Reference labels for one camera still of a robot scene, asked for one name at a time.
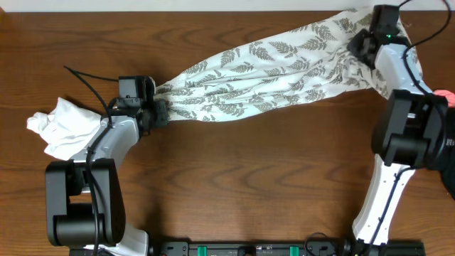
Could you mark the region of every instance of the white cloth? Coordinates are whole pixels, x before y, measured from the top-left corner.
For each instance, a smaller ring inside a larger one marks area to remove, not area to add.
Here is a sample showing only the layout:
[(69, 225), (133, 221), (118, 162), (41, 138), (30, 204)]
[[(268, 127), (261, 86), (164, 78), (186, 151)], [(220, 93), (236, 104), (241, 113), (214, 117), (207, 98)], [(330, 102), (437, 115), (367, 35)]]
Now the white cloth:
[(351, 90), (372, 87), (387, 97), (379, 71), (346, 49), (371, 18), (371, 8), (351, 9), (227, 50), (158, 86), (155, 98), (168, 102), (171, 120), (223, 122)]
[(41, 136), (48, 146), (44, 153), (68, 160), (81, 151), (100, 128), (99, 114), (58, 98), (50, 114), (35, 113), (27, 119), (27, 129)]

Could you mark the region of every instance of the white wall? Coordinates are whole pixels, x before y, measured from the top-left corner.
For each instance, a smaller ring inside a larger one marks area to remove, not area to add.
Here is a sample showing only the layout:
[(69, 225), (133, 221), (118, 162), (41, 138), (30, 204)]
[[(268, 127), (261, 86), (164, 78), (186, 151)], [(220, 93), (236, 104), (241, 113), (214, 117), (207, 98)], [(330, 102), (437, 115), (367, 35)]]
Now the white wall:
[[(314, 11), (344, 10), (403, 0), (0, 0), (10, 11)], [(455, 0), (449, 0), (455, 6)], [(414, 0), (405, 10), (444, 10), (440, 0)]]

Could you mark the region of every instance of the black fabric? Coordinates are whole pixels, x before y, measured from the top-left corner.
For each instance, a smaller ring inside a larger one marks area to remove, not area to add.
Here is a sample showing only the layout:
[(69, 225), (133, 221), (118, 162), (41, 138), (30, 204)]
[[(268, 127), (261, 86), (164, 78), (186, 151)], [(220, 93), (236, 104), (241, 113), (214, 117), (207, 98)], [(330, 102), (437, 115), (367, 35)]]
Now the black fabric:
[(441, 179), (447, 191), (455, 200), (455, 108), (451, 108), (446, 116), (447, 141), (441, 156), (428, 169), (441, 171)]

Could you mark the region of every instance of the wood grain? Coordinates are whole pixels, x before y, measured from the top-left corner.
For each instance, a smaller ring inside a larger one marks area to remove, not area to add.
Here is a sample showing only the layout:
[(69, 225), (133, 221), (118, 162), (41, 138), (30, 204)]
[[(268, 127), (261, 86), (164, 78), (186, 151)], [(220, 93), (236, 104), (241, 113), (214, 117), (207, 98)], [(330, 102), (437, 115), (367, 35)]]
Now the wood grain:
[[(0, 23), (0, 255), (66, 255), (46, 237), (46, 143), (26, 130), (64, 97), (101, 111), (63, 65), (158, 84), (222, 50), (335, 12), (8, 14)], [(409, 12), (413, 41), (442, 13)], [(426, 83), (455, 90), (455, 24), (418, 47)], [(105, 98), (117, 86), (92, 81)], [(385, 101), (372, 90), (236, 122), (173, 122), (144, 137), (119, 170), (133, 225), (155, 238), (303, 240), (349, 235), (373, 172), (372, 128)], [(428, 255), (455, 252), (455, 203), (437, 172), (418, 171), (391, 238), (421, 239)]]

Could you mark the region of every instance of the patterned cloth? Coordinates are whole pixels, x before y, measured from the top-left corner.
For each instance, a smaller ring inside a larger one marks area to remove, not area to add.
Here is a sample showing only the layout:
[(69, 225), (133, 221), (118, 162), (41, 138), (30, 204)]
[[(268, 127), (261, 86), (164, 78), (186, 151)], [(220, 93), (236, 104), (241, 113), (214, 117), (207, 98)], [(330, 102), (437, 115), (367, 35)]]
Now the patterned cloth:
[(227, 50), (157, 87), (155, 98), (168, 102), (171, 120), (223, 122), (370, 87), (388, 97), (379, 71), (346, 49), (371, 17), (372, 9), (351, 9)]

